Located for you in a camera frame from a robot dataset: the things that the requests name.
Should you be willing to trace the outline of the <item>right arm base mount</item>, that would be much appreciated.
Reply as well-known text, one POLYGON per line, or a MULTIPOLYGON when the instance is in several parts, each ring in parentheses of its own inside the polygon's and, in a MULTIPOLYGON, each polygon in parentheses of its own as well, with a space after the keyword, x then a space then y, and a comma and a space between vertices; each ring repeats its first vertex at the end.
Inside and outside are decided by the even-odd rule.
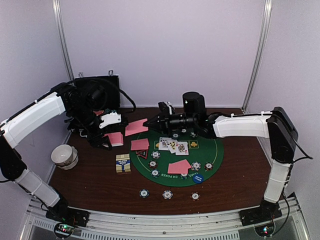
POLYGON ((260 224, 263 222, 269 222, 274 218, 281 217, 282 215, 283 214, 281 210, 275 210, 274 212, 270 212, 268 210, 261 210, 260 207, 245 209, 239 212, 239 217, 242 226, 249 226, 260 224))

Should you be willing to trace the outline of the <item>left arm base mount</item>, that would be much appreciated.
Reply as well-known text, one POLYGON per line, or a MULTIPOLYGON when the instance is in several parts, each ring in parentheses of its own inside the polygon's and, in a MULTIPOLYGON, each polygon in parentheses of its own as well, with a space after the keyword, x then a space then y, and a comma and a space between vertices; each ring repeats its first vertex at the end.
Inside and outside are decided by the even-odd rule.
POLYGON ((90 213, 85 210, 68 207, 65 216, 60 216, 57 213, 53 213, 53 211, 48 210, 45 214, 45 217, 72 226, 86 227, 90 217, 90 213))

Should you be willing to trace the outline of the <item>red black chip stack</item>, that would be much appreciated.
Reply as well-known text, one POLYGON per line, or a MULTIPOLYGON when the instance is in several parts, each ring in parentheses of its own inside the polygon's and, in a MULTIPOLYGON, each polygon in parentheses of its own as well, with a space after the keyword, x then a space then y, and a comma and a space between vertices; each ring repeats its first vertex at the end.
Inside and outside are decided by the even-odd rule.
POLYGON ((191 195, 190 195, 190 198, 193 201, 198 201, 200 199, 200 194, 198 192, 192 192, 191 195))

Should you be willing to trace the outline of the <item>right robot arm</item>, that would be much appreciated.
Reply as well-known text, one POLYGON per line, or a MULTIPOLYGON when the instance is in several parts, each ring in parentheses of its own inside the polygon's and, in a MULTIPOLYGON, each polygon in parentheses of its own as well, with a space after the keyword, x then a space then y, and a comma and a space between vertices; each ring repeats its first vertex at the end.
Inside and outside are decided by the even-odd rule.
POLYGON ((171 136, 174 131, 193 129, 207 139, 226 137, 260 137, 269 139, 272 167, 260 206, 255 210, 259 220, 266 221, 275 215, 278 201, 290 180, 296 161, 298 132, 282 107, 272 111, 252 114, 207 114, 205 107, 186 107, 183 113, 175 113, 164 102, 159 103, 160 113, 143 123, 158 133, 171 136))

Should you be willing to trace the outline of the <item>dealt red card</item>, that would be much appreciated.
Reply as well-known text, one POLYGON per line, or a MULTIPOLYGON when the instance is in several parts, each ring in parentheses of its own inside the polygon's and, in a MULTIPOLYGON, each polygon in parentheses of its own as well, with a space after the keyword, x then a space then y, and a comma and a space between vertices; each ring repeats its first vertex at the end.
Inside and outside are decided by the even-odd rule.
POLYGON ((149 149, 148 144, 137 144, 134 146, 135 151, 148 150, 148 149, 149 149))
POLYGON ((186 174, 190 168, 189 164, 186 163, 170 163, 168 165, 168 174, 186 174))
POLYGON ((179 174, 186 174, 191 167, 187 159, 175 163, 175 171, 179 174))
POLYGON ((149 148, 149 140, 147 138, 136 139, 131 141, 131 151, 147 150, 149 148))

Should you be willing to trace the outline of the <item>blue small blind button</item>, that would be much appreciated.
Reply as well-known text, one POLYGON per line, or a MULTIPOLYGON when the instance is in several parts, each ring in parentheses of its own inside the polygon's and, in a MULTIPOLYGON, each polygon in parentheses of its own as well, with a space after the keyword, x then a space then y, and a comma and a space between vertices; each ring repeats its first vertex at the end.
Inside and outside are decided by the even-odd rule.
POLYGON ((202 174, 197 173, 192 177, 192 180, 195 184, 201 184, 204 182, 205 177, 202 174))

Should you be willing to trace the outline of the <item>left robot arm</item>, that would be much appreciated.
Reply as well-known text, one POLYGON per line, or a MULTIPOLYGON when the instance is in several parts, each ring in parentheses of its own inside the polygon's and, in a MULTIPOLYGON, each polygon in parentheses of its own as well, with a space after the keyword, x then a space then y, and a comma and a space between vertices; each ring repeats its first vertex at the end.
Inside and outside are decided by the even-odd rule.
POLYGON ((92 147, 107 146, 111 150, 107 134, 123 131, 128 119, 113 110, 96 114, 110 102, 99 81, 98 77, 93 77, 83 86, 76 86, 75 80, 62 82, 0 124, 0 170, 5 181, 15 182, 35 196, 61 222, 72 218, 68 201, 27 167, 16 147, 38 127, 65 113, 86 130, 92 147))

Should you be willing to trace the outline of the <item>green chip stack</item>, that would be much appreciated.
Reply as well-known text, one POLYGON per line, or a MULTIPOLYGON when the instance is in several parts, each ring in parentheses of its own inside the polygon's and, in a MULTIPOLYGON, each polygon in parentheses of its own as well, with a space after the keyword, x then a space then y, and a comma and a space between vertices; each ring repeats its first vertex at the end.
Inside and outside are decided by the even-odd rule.
POLYGON ((149 195, 150 195, 150 192, 145 188, 139 191, 139 196, 141 198, 147 198, 149 195))

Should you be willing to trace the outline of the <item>green chip mat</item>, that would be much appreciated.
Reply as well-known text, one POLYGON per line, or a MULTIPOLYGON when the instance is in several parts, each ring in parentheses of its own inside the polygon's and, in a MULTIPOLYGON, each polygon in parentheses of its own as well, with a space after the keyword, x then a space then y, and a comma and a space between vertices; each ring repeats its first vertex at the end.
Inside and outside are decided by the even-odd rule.
POLYGON ((153 169, 150 174, 153 178, 158 178, 161 175, 161 172, 158 169, 153 169))
POLYGON ((187 173, 181 173, 181 174, 180 174, 180 178, 181 178, 182 180, 186 180, 188 177, 189 177, 189 175, 188 175, 187 173))

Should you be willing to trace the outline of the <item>blue white chip stack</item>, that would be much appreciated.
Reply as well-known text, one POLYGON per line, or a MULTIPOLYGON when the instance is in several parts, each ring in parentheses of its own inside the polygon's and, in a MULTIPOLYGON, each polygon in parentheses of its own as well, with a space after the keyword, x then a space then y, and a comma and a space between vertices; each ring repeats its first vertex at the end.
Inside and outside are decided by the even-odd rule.
POLYGON ((163 193, 162 193, 162 197, 165 199, 165 200, 170 200, 172 197, 173 197, 173 192, 171 190, 165 190, 163 193))

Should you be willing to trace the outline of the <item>red-backed card deck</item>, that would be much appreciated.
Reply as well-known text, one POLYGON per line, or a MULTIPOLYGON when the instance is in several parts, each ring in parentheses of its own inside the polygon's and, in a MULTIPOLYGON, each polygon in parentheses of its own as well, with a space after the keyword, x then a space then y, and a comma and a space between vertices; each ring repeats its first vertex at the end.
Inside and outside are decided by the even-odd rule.
POLYGON ((124 145, 123 134, 121 132, 106 133, 104 136, 109 138, 112 147, 124 145))

